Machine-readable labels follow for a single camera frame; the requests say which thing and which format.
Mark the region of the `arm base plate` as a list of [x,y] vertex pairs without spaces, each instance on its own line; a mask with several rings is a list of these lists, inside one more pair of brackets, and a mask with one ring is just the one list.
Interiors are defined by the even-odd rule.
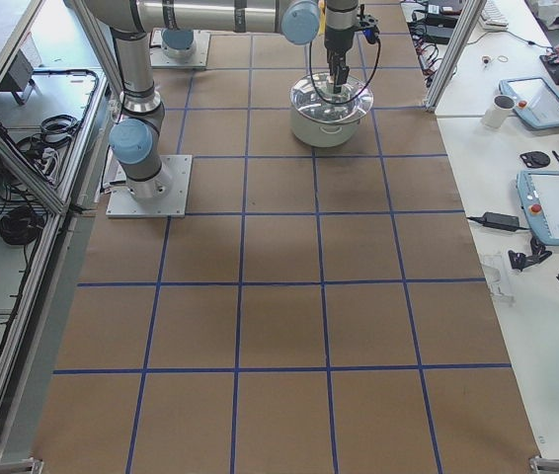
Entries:
[[161,155],[159,174],[145,182],[128,180],[114,161],[106,211],[110,218],[184,217],[193,167],[191,155]]
[[154,29],[150,38],[153,68],[205,70],[210,33],[200,30]]

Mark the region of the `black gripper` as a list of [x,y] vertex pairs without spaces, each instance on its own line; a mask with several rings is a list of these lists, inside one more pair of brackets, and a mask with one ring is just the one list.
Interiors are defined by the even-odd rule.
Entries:
[[347,65],[346,55],[352,48],[354,41],[354,28],[337,30],[330,26],[325,27],[324,46],[327,51],[330,83],[333,92],[341,93],[342,87],[347,83],[350,67]]

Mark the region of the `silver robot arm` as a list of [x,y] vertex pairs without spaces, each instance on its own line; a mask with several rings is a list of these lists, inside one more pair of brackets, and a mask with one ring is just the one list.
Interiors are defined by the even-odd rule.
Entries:
[[151,36],[160,34],[162,55],[172,64],[200,64],[211,31],[279,34],[296,45],[324,36],[331,80],[336,90],[347,82],[347,52],[359,30],[356,1],[81,1],[88,17],[109,28],[120,80],[122,121],[109,144],[137,200],[167,195],[171,172],[157,147],[165,108],[153,79]]

